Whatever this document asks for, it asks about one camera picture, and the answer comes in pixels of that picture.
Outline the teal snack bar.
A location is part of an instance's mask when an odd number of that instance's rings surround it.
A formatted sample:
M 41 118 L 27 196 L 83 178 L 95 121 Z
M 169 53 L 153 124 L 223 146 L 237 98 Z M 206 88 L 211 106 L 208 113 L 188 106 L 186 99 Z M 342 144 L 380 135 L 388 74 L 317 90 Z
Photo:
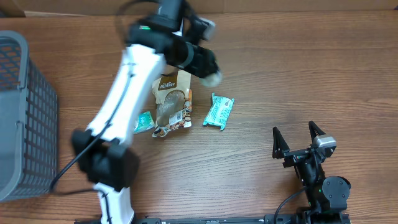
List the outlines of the teal snack bar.
M 211 99 L 212 106 L 204 119 L 203 125 L 219 126 L 220 130 L 223 131 L 233 109 L 234 98 L 229 99 L 212 93 Z

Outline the green capped white jar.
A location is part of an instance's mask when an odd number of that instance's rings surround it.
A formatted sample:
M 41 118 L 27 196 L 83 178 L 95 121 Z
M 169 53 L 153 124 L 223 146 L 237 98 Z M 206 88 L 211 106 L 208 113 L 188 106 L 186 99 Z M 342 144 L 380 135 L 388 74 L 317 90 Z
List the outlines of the green capped white jar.
M 222 79 L 223 79 L 222 73 L 220 71 L 217 71 L 215 73 L 206 76 L 205 78 L 202 78 L 201 84 L 205 87 L 213 88 L 218 86 L 221 83 Z

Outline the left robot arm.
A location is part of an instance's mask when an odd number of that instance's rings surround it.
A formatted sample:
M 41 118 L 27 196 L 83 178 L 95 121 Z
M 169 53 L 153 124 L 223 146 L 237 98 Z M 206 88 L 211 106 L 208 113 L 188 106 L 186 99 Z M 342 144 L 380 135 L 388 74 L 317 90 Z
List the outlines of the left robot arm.
M 196 14 L 186 1 L 159 1 L 155 13 L 125 27 L 118 10 L 116 28 L 124 50 L 116 79 L 95 118 L 85 130 L 75 130 L 74 163 L 93 183 L 101 206 L 101 223 L 132 223 L 130 185 L 139 157 L 130 150 L 134 125 L 155 79 L 166 66 L 204 79 L 221 80 L 214 53 L 200 46 L 211 39 L 215 23 Z

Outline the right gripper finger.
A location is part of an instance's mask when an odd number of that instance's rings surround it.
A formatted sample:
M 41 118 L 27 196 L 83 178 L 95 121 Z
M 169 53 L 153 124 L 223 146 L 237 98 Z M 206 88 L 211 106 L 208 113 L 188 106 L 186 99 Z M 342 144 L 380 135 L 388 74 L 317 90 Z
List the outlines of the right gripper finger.
M 325 132 L 323 132 L 313 121 L 308 122 L 308 127 L 313 144 L 322 144 L 325 138 Z
M 274 140 L 272 158 L 282 159 L 285 157 L 285 153 L 290 152 L 290 148 L 277 127 L 273 127 L 272 131 Z

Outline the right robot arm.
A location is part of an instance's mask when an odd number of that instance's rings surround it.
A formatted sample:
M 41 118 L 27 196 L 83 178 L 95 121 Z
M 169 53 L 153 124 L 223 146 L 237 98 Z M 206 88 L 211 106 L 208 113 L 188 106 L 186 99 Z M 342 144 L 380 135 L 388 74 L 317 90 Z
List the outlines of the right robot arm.
M 285 199 L 273 215 L 266 215 L 265 221 L 278 223 L 350 223 L 347 209 L 351 184 L 341 176 L 325 175 L 322 163 L 332 156 L 336 149 L 333 136 L 322 131 L 313 121 L 308 122 L 312 143 L 305 149 L 290 150 L 277 127 L 273 128 L 274 159 L 283 159 L 285 168 L 293 167 L 303 188 Z M 289 201 L 305 193 L 308 206 L 300 207 L 295 214 L 281 215 L 282 207 Z

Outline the small teal tissue pack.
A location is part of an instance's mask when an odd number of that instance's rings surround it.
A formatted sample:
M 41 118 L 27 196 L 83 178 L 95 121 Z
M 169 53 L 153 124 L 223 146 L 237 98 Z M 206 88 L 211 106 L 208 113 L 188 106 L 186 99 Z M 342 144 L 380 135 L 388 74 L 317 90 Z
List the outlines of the small teal tissue pack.
M 134 134 L 143 133 L 155 126 L 150 111 L 141 113 L 134 123 Z

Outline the brown snack pouch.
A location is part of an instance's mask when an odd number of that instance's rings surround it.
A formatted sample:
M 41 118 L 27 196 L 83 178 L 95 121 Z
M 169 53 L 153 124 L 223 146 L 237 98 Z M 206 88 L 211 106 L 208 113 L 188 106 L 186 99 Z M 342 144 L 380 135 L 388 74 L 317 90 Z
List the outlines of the brown snack pouch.
M 192 125 L 190 84 L 191 74 L 183 70 L 162 75 L 152 83 L 152 94 L 157 105 L 153 137 L 165 137 L 171 131 Z

